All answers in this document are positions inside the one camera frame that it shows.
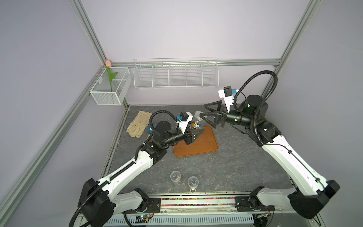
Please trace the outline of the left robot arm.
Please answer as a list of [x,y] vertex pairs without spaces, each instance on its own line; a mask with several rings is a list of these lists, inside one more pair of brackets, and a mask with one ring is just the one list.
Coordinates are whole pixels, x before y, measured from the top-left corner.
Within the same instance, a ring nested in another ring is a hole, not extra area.
[[178,116],[167,110],[152,113],[148,121],[151,134],[137,148],[135,156],[99,180],[91,178],[84,183],[69,226],[74,226],[79,215],[86,218],[86,227],[102,227],[114,214],[129,210],[146,211],[149,197],[143,190],[137,188],[126,194],[120,194],[120,191],[160,161],[169,147],[181,141],[186,145],[194,143],[204,129],[194,128],[192,120],[193,115],[190,112],[181,112]]

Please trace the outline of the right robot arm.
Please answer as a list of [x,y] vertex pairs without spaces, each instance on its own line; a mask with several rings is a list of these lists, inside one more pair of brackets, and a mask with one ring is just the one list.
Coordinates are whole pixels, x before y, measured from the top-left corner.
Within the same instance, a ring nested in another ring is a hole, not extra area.
[[[241,104],[237,98],[244,88],[256,77],[268,74],[273,79],[272,87],[265,96],[249,95]],[[211,127],[224,127],[229,123],[233,128],[245,128],[248,135],[259,147],[267,152],[286,171],[292,182],[290,189],[270,189],[257,187],[250,193],[251,209],[261,206],[275,206],[294,210],[306,219],[315,218],[338,192],[340,185],[327,180],[316,172],[288,143],[283,133],[265,119],[268,109],[267,99],[278,85],[278,76],[273,71],[260,71],[252,75],[239,89],[230,86],[219,90],[220,100],[205,104],[206,113],[199,116]]]

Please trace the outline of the clear plastic candy jar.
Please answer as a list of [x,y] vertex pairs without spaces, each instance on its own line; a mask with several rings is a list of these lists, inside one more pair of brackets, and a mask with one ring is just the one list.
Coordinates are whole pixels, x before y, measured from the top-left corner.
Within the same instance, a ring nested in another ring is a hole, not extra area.
[[195,112],[193,119],[192,119],[192,124],[191,124],[192,129],[199,130],[199,129],[203,129],[203,127],[205,126],[206,122],[205,122],[205,120],[203,120],[200,117],[201,113],[203,114],[202,111]]

